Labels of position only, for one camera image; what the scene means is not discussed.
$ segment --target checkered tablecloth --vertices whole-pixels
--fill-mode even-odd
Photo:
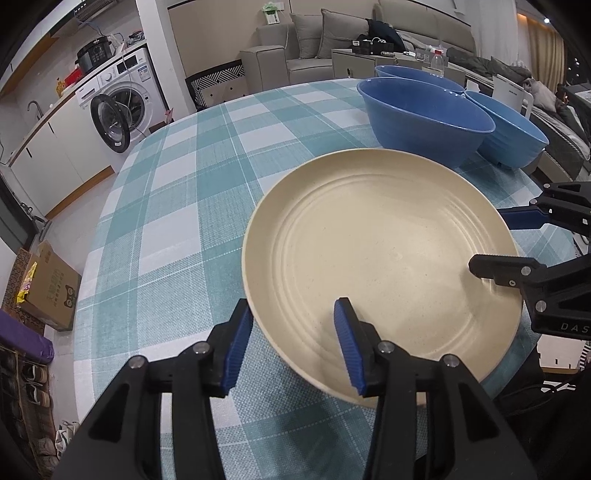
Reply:
[[[82,419],[125,361],[176,356],[228,320],[244,297],[242,237],[256,203],[305,161],[379,147],[356,80],[258,93],[209,108],[143,140],[107,198],[80,286],[74,377]],[[526,205],[540,191],[521,171],[478,156],[457,170],[496,207]],[[521,254],[553,265],[574,257],[571,236],[546,226],[514,232]],[[495,394],[532,350],[527,313],[499,367]],[[255,325],[238,384],[212,401],[229,479],[362,476],[374,412],[298,377]],[[174,477],[170,397],[163,399],[163,473]],[[419,415],[419,451],[426,418]]]

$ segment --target metal screw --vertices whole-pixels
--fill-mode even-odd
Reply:
[[[382,353],[392,353],[396,346],[392,342],[384,340],[378,343],[378,350]]]
[[[146,359],[141,355],[136,355],[131,357],[128,363],[130,368],[142,368],[144,363],[146,363]]]
[[[443,355],[443,363],[448,367],[456,368],[460,364],[460,359],[451,353]]]
[[[203,355],[204,353],[209,352],[209,343],[207,342],[197,342],[193,345],[193,352],[198,355]]]

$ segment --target light blue bowl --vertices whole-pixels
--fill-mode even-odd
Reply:
[[[409,80],[418,80],[419,82],[431,83],[441,88],[446,88],[456,93],[464,93],[464,88],[453,80],[439,77],[429,72],[412,69],[410,67],[400,67],[397,65],[378,65],[375,68],[378,77],[398,77]]]
[[[548,145],[548,139],[538,127],[504,103],[478,92],[466,92],[466,96],[496,124],[495,132],[486,137],[478,149],[487,160],[523,168]]]
[[[369,123],[384,148],[461,165],[495,129],[492,118],[463,95],[403,78],[361,80]]]

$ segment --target plate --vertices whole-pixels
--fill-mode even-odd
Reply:
[[[483,380],[521,316],[518,290],[468,270],[472,255],[518,255],[487,198],[417,155],[344,150],[311,160],[259,202],[246,229],[242,278],[253,314],[287,364],[321,390],[374,406],[349,382],[333,305],[410,354],[459,356]]]

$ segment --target cartoon logo on box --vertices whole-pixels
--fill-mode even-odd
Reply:
[[[64,305],[71,309],[74,306],[74,302],[76,301],[76,292],[74,292],[74,289],[72,287],[66,285],[66,294],[67,299],[64,302]]]

